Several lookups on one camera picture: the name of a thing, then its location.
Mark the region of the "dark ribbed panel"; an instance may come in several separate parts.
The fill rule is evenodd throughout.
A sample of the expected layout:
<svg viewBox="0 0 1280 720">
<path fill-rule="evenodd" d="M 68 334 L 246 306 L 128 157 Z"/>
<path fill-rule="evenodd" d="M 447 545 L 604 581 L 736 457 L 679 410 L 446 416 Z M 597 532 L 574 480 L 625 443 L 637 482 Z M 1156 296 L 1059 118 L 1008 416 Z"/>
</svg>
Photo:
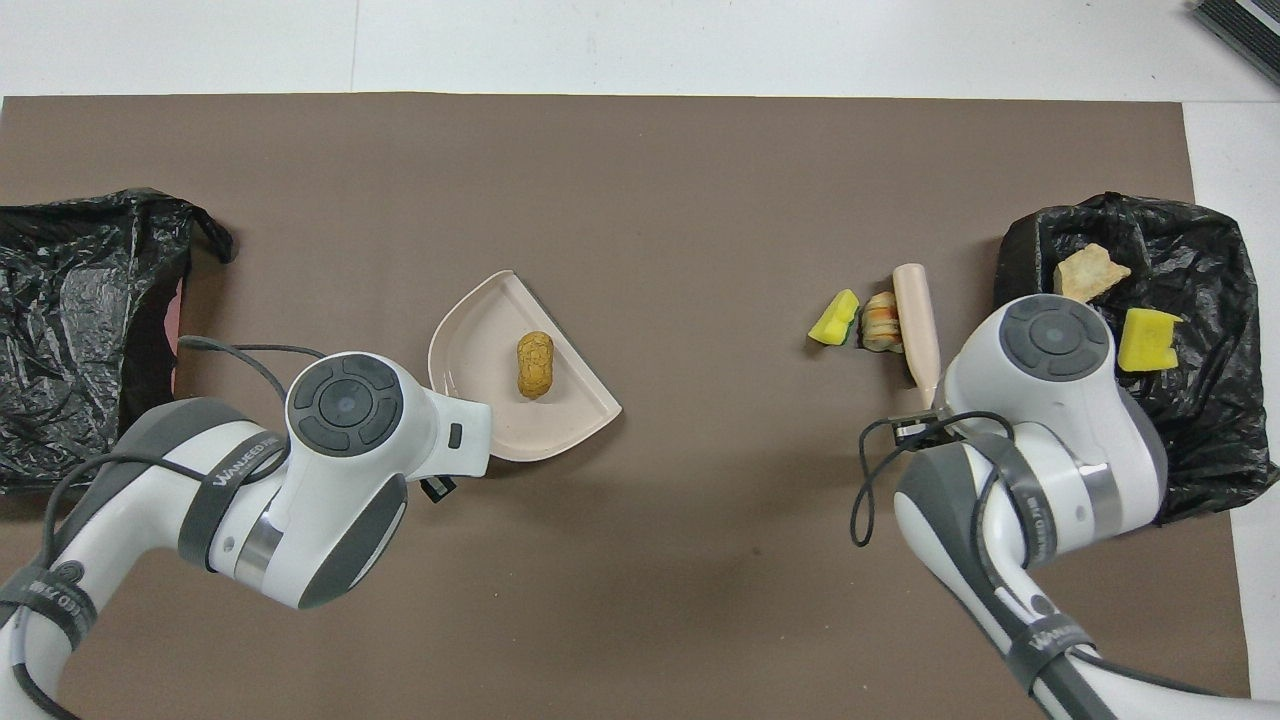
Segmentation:
<svg viewBox="0 0 1280 720">
<path fill-rule="evenodd" d="M 1280 0 L 1192 0 L 1190 17 L 1280 88 Z"/>
</svg>

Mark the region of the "black trash bag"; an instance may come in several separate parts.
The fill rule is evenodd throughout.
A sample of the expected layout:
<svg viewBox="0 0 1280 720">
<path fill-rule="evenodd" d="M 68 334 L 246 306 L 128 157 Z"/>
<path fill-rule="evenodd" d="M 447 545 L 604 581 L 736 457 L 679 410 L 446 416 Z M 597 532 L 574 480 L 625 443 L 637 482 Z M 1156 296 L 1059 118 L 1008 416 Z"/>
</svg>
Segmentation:
<svg viewBox="0 0 1280 720">
<path fill-rule="evenodd" d="M 0 495 L 50 491 L 173 401 L 166 316 L 230 232 L 151 188 L 0 206 Z"/>
<path fill-rule="evenodd" d="M 1244 506 L 1280 479 L 1270 457 L 1260 297 L 1238 223 L 1193 202 L 1107 192 L 1014 222 L 1000 247 L 993 302 L 1053 288 L 1056 268 L 1094 243 L 1129 269 L 1091 301 L 1115 338 L 1134 307 L 1178 319 L 1178 364 L 1120 372 L 1169 461 L 1160 525 Z"/>
</svg>

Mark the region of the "yellow sponge piece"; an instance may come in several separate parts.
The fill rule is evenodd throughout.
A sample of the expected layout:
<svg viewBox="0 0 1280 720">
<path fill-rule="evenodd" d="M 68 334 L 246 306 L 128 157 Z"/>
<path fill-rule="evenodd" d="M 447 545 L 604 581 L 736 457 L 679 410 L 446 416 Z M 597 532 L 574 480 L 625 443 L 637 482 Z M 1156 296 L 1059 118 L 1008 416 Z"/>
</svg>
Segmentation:
<svg viewBox="0 0 1280 720">
<path fill-rule="evenodd" d="M 1184 320 L 1171 313 L 1129 307 L 1116 351 L 1117 368 L 1125 373 L 1164 372 L 1179 365 L 1176 328 Z"/>
</svg>

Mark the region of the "brown table mat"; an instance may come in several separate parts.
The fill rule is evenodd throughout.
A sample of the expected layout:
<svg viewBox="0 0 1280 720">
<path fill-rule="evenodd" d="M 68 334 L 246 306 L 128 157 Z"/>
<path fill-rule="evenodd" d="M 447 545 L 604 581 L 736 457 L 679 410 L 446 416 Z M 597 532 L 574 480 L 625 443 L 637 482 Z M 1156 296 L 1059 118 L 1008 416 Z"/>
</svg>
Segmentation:
<svg viewBox="0 0 1280 720">
<path fill-rule="evenodd" d="M 415 375 L 511 269 L 622 405 L 577 447 L 412 488 L 353 592 L 298 612 L 145 556 L 72 659 L 84 720 L 1037 720 L 913 557 L 856 437 L 902 361 L 806 332 L 925 266 L 954 354 L 1020 217 L 1192 200 L 1172 102 L 443 94 L 9 97 L 0 205 L 147 187 L 239 245 L 182 329 Z"/>
</svg>

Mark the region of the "orange striped foam piece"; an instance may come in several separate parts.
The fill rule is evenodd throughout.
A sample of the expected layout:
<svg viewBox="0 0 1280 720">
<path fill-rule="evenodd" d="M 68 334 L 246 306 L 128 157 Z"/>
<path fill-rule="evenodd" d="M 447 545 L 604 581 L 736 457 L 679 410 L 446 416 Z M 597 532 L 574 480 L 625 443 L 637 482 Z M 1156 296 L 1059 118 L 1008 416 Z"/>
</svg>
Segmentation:
<svg viewBox="0 0 1280 720">
<path fill-rule="evenodd" d="M 899 305 L 893 291 L 873 295 L 861 309 L 861 347 L 872 352 L 904 354 Z"/>
</svg>

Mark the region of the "beige sponge chunk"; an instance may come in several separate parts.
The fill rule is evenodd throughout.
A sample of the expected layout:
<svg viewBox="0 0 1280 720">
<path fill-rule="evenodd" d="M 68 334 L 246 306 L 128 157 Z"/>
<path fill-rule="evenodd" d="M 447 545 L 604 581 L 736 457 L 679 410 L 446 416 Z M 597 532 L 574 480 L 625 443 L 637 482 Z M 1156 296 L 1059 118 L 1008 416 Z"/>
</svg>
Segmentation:
<svg viewBox="0 0 1280 720">
<path fill-rule="evenodd" d="M 1132 269 L 1115 263 L 1107 249 L 1088 243 L 1056 265 L 1052 292 L 1088 304 L 1130 275 Z"/>
</svg>

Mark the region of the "beige hand brush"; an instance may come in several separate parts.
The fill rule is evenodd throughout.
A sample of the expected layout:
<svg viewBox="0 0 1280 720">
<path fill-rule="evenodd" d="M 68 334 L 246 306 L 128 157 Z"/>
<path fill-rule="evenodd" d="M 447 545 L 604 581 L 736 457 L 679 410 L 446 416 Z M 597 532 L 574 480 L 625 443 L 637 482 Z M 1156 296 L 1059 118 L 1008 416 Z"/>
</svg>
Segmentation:
<svg viewBox="0 0 1280 720">
<path fill-rule="evenodd" d="M 919 411 L 925 411 L 933 407 L 943 373 L 925 268 L 919 263 L 899 265 L 892 272 L 892 282 L 904 356 L 915 383 L 911 401 Z"/>
</svg>

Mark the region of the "orange peanut-shaped sponge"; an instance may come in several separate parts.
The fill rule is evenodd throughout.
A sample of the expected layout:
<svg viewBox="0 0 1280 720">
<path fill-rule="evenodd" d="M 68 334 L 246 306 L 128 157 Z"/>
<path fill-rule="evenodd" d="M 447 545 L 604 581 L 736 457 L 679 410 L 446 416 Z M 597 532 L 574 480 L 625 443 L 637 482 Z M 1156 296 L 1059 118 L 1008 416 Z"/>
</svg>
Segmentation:
<svg viewBox="0 0 1280 720">
<path fill-rule="evenodd" d="M 520 395 L 530 400 L 547 395 L 554 383 L 553 338 L 544 331 L 531 331 L 518 340 L 515 355 Z"/>
</svg>

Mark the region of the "yellow green sponge wedge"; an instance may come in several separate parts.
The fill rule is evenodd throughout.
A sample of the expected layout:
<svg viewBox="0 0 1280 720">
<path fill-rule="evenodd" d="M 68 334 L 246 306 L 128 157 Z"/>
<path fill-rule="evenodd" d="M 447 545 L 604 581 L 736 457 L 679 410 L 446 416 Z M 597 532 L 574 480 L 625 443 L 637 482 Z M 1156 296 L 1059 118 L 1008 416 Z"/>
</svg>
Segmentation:
<svg viewBox="0 0 1280 720">
<path fill-rule="evenodd" d="M 852 290 L 841 290 L 810 327 L 806 337 L 823 346 L 846 345 L 856 325 L 860 306 L 860 300 Z"/>
</svg>

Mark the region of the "beige plastic dustpan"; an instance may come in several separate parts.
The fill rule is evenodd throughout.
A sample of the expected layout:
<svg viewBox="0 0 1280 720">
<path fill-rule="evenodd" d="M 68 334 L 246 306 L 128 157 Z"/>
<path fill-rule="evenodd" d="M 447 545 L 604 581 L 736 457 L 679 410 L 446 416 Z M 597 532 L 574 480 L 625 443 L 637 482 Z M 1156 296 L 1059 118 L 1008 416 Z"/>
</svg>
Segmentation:
<svg viewBox="0 0 1280 720">
<path fill-rule="evenodd" d="M 518 392 L 518 341 L 550 337 L 552 384 L 529 398 Z M 463 296 L 436 327 L 428 350 L 434 391 L 492 409 L 492 454 L 513 462 L 563 454 L 621 416 L 620 401 L 512 270 L 498 272 Z"/>
</svg>

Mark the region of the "pink waste bin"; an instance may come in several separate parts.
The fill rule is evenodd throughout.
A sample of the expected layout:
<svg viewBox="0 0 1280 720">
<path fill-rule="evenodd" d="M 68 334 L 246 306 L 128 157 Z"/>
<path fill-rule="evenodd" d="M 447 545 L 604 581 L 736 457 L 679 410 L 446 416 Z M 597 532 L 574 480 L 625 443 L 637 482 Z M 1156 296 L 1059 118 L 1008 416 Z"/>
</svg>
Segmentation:
<svg viewBox="0 0 1280 720">
<path fill-rule="evenodd" d="M 183 302 L 186 299 L 186 279 L 179 281 L 175 286 L 175 293 L 166 306 L 166 313 L 164 318 L 164 331 L 168 342 L 168 347 L 172 355 L 170 373 L 169 373 L 169 391 L 172 395 L 177 392 L 177 370 L 178 370 L 178 352 L 179 352 L 179 337 L 180 337 L 180 314 Z"/>
</svg>

